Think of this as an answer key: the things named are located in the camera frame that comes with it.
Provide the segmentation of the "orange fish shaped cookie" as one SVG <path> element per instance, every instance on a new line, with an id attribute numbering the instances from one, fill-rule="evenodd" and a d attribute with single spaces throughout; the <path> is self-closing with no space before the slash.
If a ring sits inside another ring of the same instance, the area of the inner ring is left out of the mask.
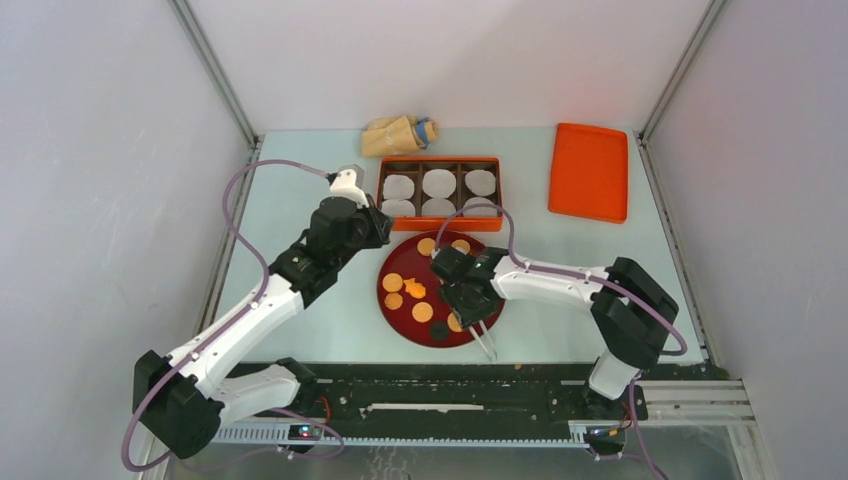
<path id="1" fill-rule="evenodd" d="M 415 278 L 404 279 L 404 291 L 415 299 L 424 299 L 427 295 L 427 288 Z"/>

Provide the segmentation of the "dark red round plate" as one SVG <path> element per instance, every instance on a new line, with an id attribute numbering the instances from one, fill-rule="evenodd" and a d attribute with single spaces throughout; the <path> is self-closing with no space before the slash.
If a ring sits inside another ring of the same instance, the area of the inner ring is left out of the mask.
<path id="1" fill-rule="evenodd" d="M 376 295 L 386 322 L 405 339 L 424 347 L 447 349 L 469 344 L 497 322 L 504 303 L 481 325 L 464 330 L 450 306 L 439 296 L 441 282 L 430 269 L 435 247 L 453 246 L 478 254 L 484 244 L 473 237 L 435 230 L 416 234 L 396 246 L 383 262 Z"/>

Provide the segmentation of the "orange cookie box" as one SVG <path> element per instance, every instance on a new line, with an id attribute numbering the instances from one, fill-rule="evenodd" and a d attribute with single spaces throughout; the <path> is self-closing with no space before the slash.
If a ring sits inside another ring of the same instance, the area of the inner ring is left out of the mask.
<path id="1" fill-rule="evenodd" d="M 502 203 L 495 157 L 394 156 L 380 162 L 377 205 L 395 219 L 397 232 L 436 230 L 448 216 L 453 230 L 496 232 Z"/>

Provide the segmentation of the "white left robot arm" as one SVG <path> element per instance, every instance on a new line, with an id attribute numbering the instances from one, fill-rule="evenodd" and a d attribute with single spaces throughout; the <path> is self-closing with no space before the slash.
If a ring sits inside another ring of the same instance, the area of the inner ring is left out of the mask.
<path id="1" fill-rule="evenodd" d="M 371 199 L 322 200 L 298 239 L 271 263 L 245 298 L 167 355 L 143 354 L 133 374 L 134 424 L 188 459 L 229 423 L 276 408 L 304 416 L 316 403 L 311 372 L 283 359 L 241 377 L 236 367 L 266 335 L 308 308 L 362 250 L 388 244 L 394 220 Z"/>

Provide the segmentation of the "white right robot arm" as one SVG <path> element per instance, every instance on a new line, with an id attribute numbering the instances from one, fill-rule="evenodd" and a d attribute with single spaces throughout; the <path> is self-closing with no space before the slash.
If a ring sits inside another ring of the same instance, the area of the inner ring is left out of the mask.
<path id="1" fill-rule="evenodd" d="M 585 411 L 606 418 L 642 372 L 665 355 L 674 338 L 675 355 L 687 346 L 674 322 L 678 303 L 642 266 L 626 257 L 608 267 L 570 267 L 487 247 L 479 254 L 445 246 L 432 255 L 440 298 L 469 329 L 489 319 L 507 301 L 536 301 L 587 309 L 605 343 L 581 392 Z"/>

